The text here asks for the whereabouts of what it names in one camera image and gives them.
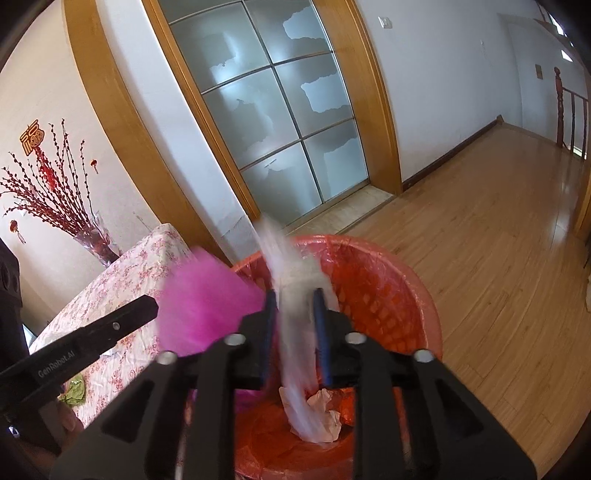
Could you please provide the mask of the person's left hand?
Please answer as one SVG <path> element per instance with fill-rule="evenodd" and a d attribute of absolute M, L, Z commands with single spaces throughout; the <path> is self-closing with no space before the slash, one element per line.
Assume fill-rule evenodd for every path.
<path fill-rule="evenodd" d="M 48 479 L 58 457 L 83 430 L 75 412 L 58 400 L 15 426 L 1 417 L 1 478 Z"/>

